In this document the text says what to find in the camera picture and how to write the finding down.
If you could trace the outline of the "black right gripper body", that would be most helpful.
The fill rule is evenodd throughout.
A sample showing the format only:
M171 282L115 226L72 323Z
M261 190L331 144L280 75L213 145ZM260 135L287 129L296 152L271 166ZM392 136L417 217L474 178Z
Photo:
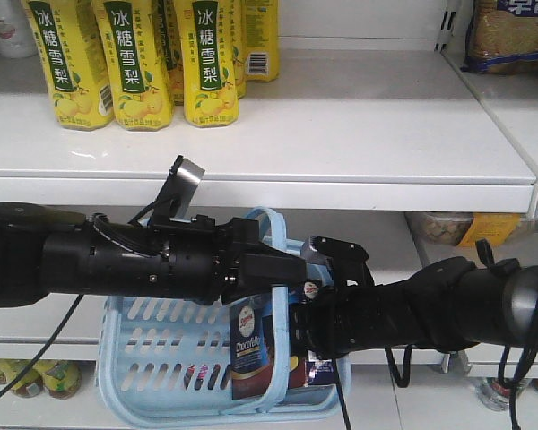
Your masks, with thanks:
M319 291L313 302L315 317L324 324L319 338L322 358L340 358L352 352L386 345L386 313L373 288L356 288L340 294Z

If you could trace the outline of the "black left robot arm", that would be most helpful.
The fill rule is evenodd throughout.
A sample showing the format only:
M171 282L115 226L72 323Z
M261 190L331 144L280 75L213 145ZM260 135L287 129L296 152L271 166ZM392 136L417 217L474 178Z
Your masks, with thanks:
M229 304L306 279L305 262L263 243L253 219L156 214L124 225L101 213L0 202L0 308L51 293Z

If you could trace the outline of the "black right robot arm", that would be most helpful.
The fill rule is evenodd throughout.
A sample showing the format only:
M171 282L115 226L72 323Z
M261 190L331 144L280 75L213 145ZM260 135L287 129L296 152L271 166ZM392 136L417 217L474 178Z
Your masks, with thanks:
M334 282L290 307L290 340L324 359L413 345L447 353L480 343L538 351L538 265L506 259L479 268L464 257L409 279L375 284L364 263L333 266Z

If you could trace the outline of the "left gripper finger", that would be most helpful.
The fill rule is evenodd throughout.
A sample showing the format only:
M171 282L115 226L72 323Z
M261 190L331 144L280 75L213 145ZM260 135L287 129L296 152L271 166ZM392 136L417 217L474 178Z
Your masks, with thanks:
M228 246L232 254L255 253L259 248L259 224L253 219L233 218L227 224Z
M221 301L227 305L241 298L269 293L276 286L297 286L307 279L306 262L281 251L245 252L223 276Z

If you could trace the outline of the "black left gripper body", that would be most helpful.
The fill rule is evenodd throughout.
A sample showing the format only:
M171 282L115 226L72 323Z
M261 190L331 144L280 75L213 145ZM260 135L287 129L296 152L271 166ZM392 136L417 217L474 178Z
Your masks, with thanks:
M148 295L210 305L226 302L239 284L241 219L218 225L207 216L187 220L153 215L148 223L152 245Z

